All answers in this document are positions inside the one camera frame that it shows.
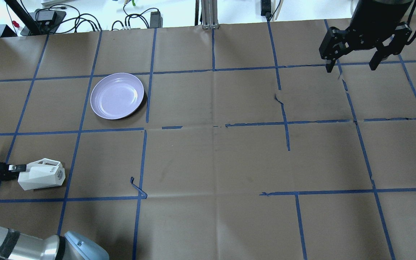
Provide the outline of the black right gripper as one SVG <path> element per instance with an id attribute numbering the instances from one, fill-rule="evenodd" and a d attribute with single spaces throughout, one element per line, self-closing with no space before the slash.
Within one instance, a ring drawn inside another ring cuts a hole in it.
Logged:
<path id="1" fill-rule="evenodd" d="M 328 28 L 319 54 L 331 73 L 337 59 L 352 51 L 376 49 L 369 67 L 375 71 L 381 61 L 398 55 L 410 44 L 410 25 L 403 17 L 410 4 L 357 4 L 348 27 Z"/>

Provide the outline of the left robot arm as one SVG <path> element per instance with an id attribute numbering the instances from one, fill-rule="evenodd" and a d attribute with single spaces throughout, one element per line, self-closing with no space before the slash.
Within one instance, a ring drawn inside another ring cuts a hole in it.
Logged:
<path id="1" fill-rule="evenodd" d="M 47 158 L 29 164 L 0 162 L 0 181 L 17 180 L 24 190 L 61 186 L 65 180 L 61 162 Z M 108 260 L 109 254 L 83 235 L 68 231 L 46 239 L 0 226 L 0 260 Z"/>

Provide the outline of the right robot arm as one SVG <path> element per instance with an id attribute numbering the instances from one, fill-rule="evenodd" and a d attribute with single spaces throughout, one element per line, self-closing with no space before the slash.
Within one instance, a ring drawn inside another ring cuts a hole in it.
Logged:
<path id="1" fill-rule="evenodd" d="M 319 47 L 328 73 L 336 61 L 352 51 L 376 49 L 369 66 L 398 55 L 416 39 L 410 27 L 416 0 L 360 0 L 345 30 L 329 27 Z"/>

